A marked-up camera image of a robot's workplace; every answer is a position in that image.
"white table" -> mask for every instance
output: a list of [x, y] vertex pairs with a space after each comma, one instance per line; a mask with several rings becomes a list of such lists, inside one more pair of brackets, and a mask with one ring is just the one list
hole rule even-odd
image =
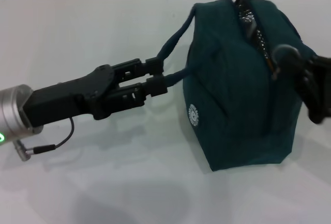
[[[0, 89], [34, 89], [157, 54], [196, 2], [0, 0]], [[304, 42], [331, 56], [331, 0], [273, 0]], [[193, 29], [167, 60], [184, 67]], [[293, 153], [279, 166], [211, 172], [186, 118], [182, 86], [102, 121], [74, 118], [72, 139], [23, 163], [0, 149], [0, 223], [280, 224], [331, 220], [330, 121], [303, 108]], [[68, 120], [24, 140], [53, 144]]]

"zipper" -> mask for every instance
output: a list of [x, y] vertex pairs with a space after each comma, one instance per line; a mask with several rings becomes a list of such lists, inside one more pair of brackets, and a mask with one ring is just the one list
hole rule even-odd
[[238, 17], [246, 31], [247, 38], [253, 46], [262, 54], [272, 73], [275, 73], [275, 66], [272, 62], [271, 53], [268, 47], [267, 39], [262, 28], [258, 25], [257, 16], [254, 14], [249, 0], [236, 0], [235, 5], [238, 10]]

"bag handle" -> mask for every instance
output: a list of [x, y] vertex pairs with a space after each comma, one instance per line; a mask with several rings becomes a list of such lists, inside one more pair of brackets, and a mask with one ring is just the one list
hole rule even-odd
[[[157, 59], [164, 61], [167, 57], [169, 57], [169, 55], [176, 47], [181, 36], [186, 32], [186, 30], [190, 26], [194, 16], [195, 16], [195, 6], [193, 6], [193, 8], [191, 9], [191, 12], [187, 20], [184, 22], [181, 28], [173, 36], [171, 36], [171, 38], [163, 45], [160, 52], [156, 56]], [[192, 74], [197, 68], [199, 68], [203, 64], [204, 58], [210, 57], [218, 49], [219, 49], [219, 45], [216, 42], [213, 42], [212, 44], [210, 44], [210, 46], [208, 46], [207, 49], [200, 52], [201, 53], [199, 55], [200, 59], [194, 61], [193, 63], [187, 64], [187, 66], [183, 70], [165, 76], [164, 79], [166, 82], [165, 83], [166, 86], [171, 87], [176, 83], [178, 83], [179, 81], [181, 81], [183, 78]]]

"dark teal fabric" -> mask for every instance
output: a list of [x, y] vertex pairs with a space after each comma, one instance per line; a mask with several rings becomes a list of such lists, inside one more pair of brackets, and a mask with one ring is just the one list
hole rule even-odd
[[[248, 1], [270, 50], [290, 44], [304, 58], [314, 54], [273, 3]], [[282, 74], [272, 80], [266, 60], [246, 38], [232, 0], [195, 4], [191, 14], [194, 37], [186, 73], [168, 80], [170, 85], [185, 77], [187, 110], [192, 104], [198, 111], [193, 129], [210, 168], [281, 163], [292, 150], [302, 104], [292, 80]], [[181, 34], [174, 36], [159, 57], [170, 54]]]

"green indicator light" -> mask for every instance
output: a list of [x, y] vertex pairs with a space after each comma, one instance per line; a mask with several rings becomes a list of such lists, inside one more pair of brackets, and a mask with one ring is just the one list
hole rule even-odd
[[4, 141], [5, 141], [5, 136], [2, 133], [0, 133], [0, 142], [4, 142]]

